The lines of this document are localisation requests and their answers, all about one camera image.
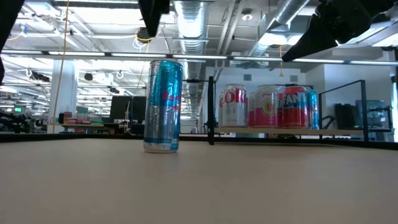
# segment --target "can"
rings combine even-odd
[[[319,129],[318,117],[318,94],[315,90],[308,90],[307,94],[307,110],[308,110],[308,128]]]
[[[278,127],[284,127],[284,94],[278,94],[279,103],[278,103]]]
[[[248,99],[246,89],[240,84],[230,84],[224,90],[223,126],[246,127],[248,125]]]
[[[171,153],[178,149],[183,67],[178,62],[150,63],[144,131],[146,152]]]
[[[248,99],[248,126],[254,127],[256,125],[256,93],[250,93]]]
[[[223,126],[223,105],[224,105],[224,91],[220,93],[218,98],[218,127]]]
[[[278,90],[274,85],[261,85],[256,90],[256,127],[278,127]]]
[[[284,128],[307,128],[307,98],[305,88],[290,86],[284,90]]]

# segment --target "beige table surface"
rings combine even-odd
[[[398,223],[398,152],[142,141],[0,144],[0,223]]]

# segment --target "ceiling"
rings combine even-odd
[[[207,5],[207,23],[206,23],[206,47],[205,54],[215,54],[223,29],[226,10],[231,1],[214,0],[205,1]],[[257,28],[261,22],[262,16],[277,9],[278,0],[250,0],[244,3],[244,8],[251,9],[253,18],[249,21],[238,20],[234,30],[233,39],[228,46],[227,54],[232,52],[247,52],[256,43],[258,37]],[[318,1],[310,3],[300,12],[300,16],[308,16],[313,11]],[[64,6],[59,6],[55,1],[35,1],[26,0],[19,17],[12,29],[11,36],[6,42],[4,49],[21,50],[54,50],[62,51],[63,34],[65,27]],[[171,53],[180,54],[180,41],[178,40],[178,27],[176,13],[163,15],[160,21],[157,37],[152,39],[149,45],[138,44],[135,33],[140,27],[144,27],[139,9],[132,8],[112,8],[109,6],[96,7],[70,7],[67,50],[80,52],[150,52],[150,53]],[[24,34],[21,34],[21,27],[24,27]],[[386,37],[397,33],[396,27],[388,27],[379,30],[382,35],[375,33],[371,36],[371,43],[362,41],[361,44],[354,43],[349,46],[341,46],[334,50],[327,50],[311,57],[316,58],[356,58],[356,59],[375,59],[381,57],[382,51],[379,48],[371,47],[371,44],[379,42]],[[289,49],[288,45],[282,46],[282,51]],[[278,57],[279,48],[268,48],[267,54]],[[3,83],[42,83],[42,81],[32,80],[28,77],[29,71],[39,72],[51,78],[53,60],[48,58],[29,58],[29,57],[10,57],[2,55],[4,66],[6,67],[6,76]],[[111,81],[113,85],[119,86],[144,86],[148,79],[148,62],[143,61],[107,61],[107,60],[76,60],[81,70],[80,85],[100,85],[103,80],[93,80],[88,82],[84,79],[87,72],[104,72],[114,75]],[[213,66],[214,61],[208,60],[206,66]],[[284,68],[299,68],[302,72],[313,68],[315,65],[304,63],[286,63]],[[279,62],[270,62],[269,69],[280,67]],[[190,91],[195,90],[190,84]],[[25,86],[20,87],[27,91],[36,92],[45,96],[42,102],[42,109],[34,109],[37,104],[29,99],[17,99],[17,97],[28,98],[31,96],[18,95],[13,92],[0,91],[0,103],[2,105],[25,104],[33,106],[31,112],[34,114],[45,113],[48,108],[50,87]],[[124,95],[145,95],[143,89],[123,89]],[[202,87],[197,85],[197,97],[202,96]],[[79,88],[78,105],[88,106],[90,111],[97,114],[107,115],[110,109],[111,93],[107,88]],[[13,96],[12,99],[4,99],[5,96]],[[186,103],[182,105],[183,114],[187,116],[196,116],[190,110],[190,95],[183,95]]]

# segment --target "red and white can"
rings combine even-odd
[[[223,126],[223,105],[224,105],[224,91],[220,93],[218,98],[218,127]]]
[[[279,93],[279,103],[278,103],[278,127],[284,127],[284,94]]]
[[[284,128],[307,128],[308,112],[305,88],[290,86],[284,91]]]
[[[223,126],[246,127],[248,125],[248,99],[246,89],[240,84],[230,84],[224,90]]]
[[[256,90],[256,127],[278,127],[278,90],[274,85],[261,85]]]
[[[254,127],[256,125],[256,93],[250,93],[248,99],[248,126]]]

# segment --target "aluminum can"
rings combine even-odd
[[[256,90],[256,127],[278,127],[278,90],[274,85],[261,85]]]
[[[218,98],[218,127],[223,126],[223,106],[224,105],[224,91],[220,93]]]
[[[318,94],[315,90],[308,90],[307,94],[307,110],[308,110],[308,128],[319,129],[318,117]]]
[[[256,125],[256,93],[250,93],[248,98],[248,126]]]
[[[156,60],[150,63],[144,131],[147,152],[171,153],[178,149],[183,67]]]
[[[307,97],[302,86],[290,86],[284,90],[284,128],[307,128]]]
[[[223,126],[247,127],[248,99],[246,89],[240,84],[230,84],[224,90]]]
[[[278,127],[284,127],[284,94],[278,94],[279,103],[278,103]]]

